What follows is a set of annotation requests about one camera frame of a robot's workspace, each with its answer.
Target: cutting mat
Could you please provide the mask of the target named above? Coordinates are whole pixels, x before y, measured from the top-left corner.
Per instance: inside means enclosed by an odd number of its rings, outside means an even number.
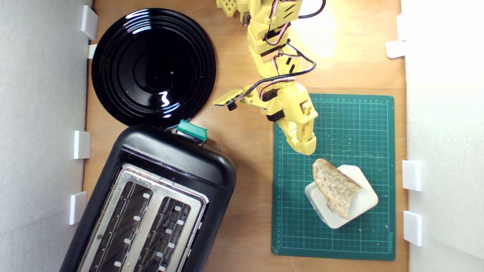
[[[395,137],[391,96],[310,94],[319,113],[316,152],[304,156],[274,126],[272,252],[345,259],[395,259]],[[304,194],[312,164],[361,168],[378,205],[339,229],[326,226]]]

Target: white bracket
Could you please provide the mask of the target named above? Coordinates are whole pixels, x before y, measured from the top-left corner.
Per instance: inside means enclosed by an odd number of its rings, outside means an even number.
[[[403,239],[416,246],[422,246],[422,216],[403,211]]]
[[[89,45],[89,53],[88,53],[88,59],[92,60],[94,58],[94,52],[96,51],[97,44],[95,45]]]
[[[81,31],[91,40],[96,39],[97,20],[97,14],[88,5],[84,5],[82,7]]]
[[[74,131],[74,159],[89,159],[91,156],[91,133]]]
[[[86,209],[87,204],[87,192],[80,192],[71,195],[71,207],[69,213],[69,225],[77,224]]]
[[[405,41],[408,39],[410,33],[409,25],[408,17],[405,16],[404,13],[400,13],[396,17],[398,41],[389,41],[385,45],[387,56],[390,59],[395,59],[406,55],[407,46]]]
[[[422,163],[419,161],[402,161],[403,188],[413,191],[422,190]]]

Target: slice of bread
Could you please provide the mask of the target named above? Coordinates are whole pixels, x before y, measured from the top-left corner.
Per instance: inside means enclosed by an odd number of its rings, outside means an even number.
[[[361,187],[323,159],[317,159],[313,163],[313,178],[327,199],[328,208],[348,219],[351,202]]]

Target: white wall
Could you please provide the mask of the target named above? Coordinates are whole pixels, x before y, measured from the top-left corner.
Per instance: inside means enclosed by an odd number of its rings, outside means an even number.
[[[406,41],[408,159],[423,162],[423,246],[410,271],[484,271],[484,4],[402,0]]]
[[[91,0],[0,0],[0,271],[57,271],[81,191]]]

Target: black toaster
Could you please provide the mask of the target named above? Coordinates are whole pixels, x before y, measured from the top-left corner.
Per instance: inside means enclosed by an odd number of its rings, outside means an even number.
[[[206,130],[128,127],[116,140],[61,272],[202,271],[236,182]]]

